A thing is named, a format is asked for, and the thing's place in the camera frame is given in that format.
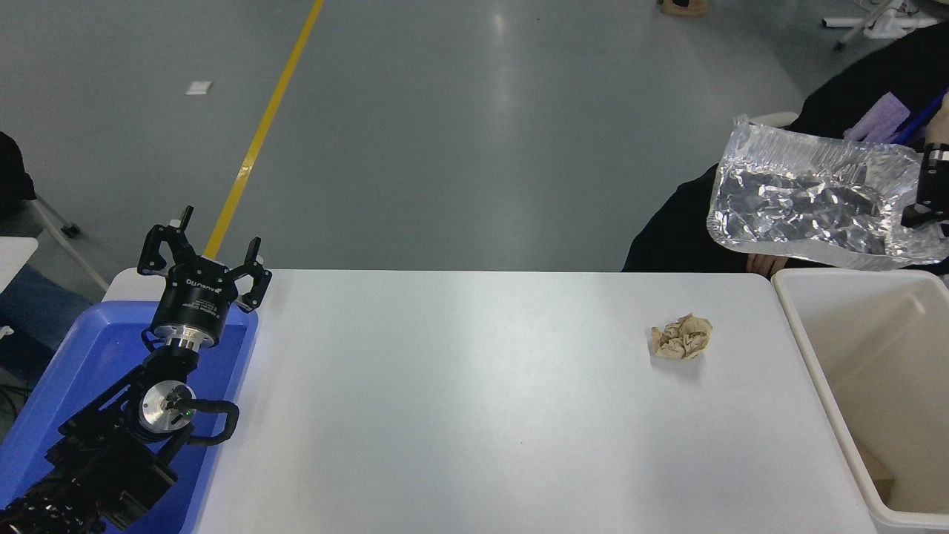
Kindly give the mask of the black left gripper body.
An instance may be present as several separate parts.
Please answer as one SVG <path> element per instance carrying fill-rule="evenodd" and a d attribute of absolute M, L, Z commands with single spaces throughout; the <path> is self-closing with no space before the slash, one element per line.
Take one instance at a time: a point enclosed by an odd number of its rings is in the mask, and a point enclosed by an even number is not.
<path fill-rule="evenodd" d="M 167 339 L 191 330 L 201 334 L 200 344 L 217 344 L 235 298 L 234 278 L 223 264 L 204 257 L 177 263 L 165 277 L 151 334 Z"/>

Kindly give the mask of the person's hand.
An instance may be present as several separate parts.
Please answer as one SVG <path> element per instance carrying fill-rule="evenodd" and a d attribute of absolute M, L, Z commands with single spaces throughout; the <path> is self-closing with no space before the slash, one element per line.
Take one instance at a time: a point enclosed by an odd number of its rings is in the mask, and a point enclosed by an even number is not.
<path fill-rule="evenodd" d="M 746 261 L 746 272 L 771 278 L 774 274 L 787 266 L 789 257 L 768 256 L 768 254 L 749 254 Z"/>

